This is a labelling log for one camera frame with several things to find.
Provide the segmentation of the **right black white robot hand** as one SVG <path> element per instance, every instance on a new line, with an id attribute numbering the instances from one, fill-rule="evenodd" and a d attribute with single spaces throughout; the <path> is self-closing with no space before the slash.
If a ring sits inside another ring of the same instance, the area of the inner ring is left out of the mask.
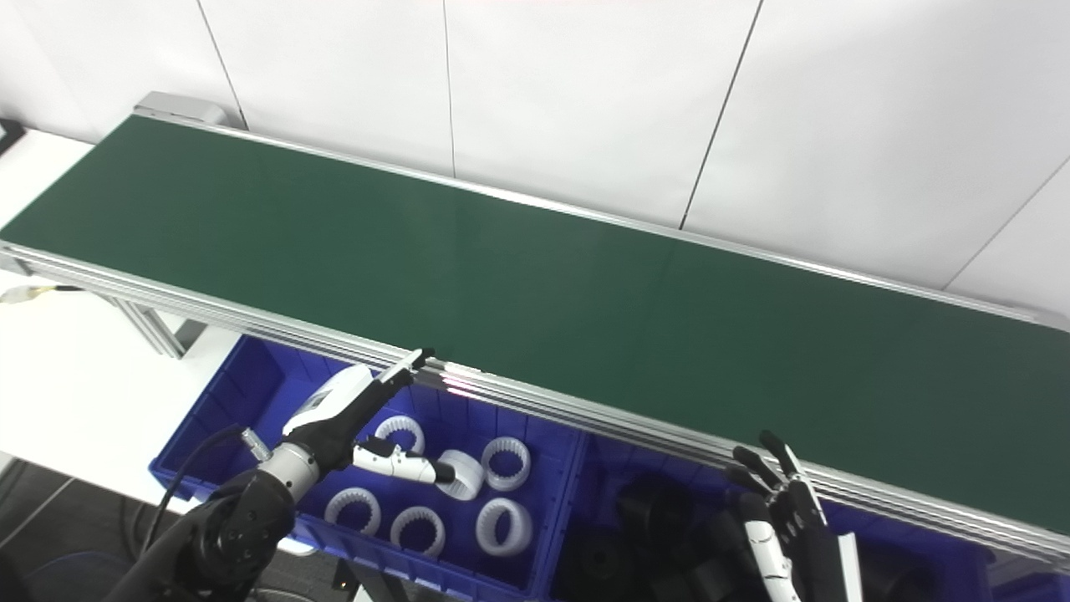
<path id="1" fill-rule="evenodd" d="M 829 526 L 817 488 L 788 443 L 769 430 L 759 442 L 771 467 L 748 446 L 734 446 L 727 477 L 765 595 L 771 601 L 863 601 L 859 546 Z"/>

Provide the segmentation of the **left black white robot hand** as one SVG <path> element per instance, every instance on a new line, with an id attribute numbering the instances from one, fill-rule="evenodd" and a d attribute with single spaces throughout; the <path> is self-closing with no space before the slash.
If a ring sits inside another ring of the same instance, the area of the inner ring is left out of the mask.
<path id="1" fill-rule="evenodd" d="M 411 482 L 452 484 L 456 470 L 417 451 L 406 451 L 379 437 L 360 441 L 360 431 L 389 400 L 412 385 L 435 351 L 417 348 L 379 374 L 367 365 L 351 365 L 325 381 L 282 427 L 282 445 L 299 449 L 318 480 L 330 472 L 360 470 Z"/>

